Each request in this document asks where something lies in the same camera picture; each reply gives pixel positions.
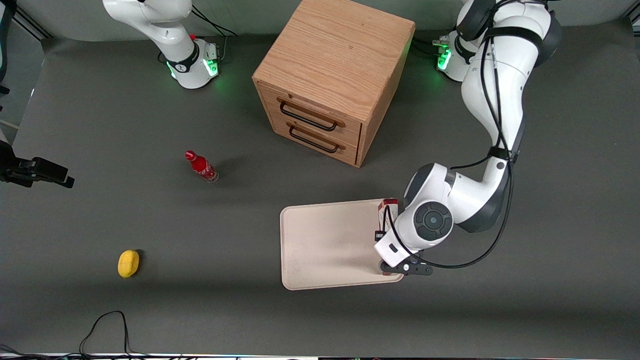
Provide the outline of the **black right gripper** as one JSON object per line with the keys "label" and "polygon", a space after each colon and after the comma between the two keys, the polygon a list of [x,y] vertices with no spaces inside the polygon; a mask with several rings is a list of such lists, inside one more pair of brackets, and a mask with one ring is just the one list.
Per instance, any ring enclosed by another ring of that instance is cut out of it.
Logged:
{"label": "black right gripper", "polygon": [[23,160],[16,157],[12,146],[0,141],[0,180],[22,187],[32,187],[34,182],[55,183],[66,189],[74,186],[75,178],[68,176],[69,169],[41,157],[32,158],[32,176]]}

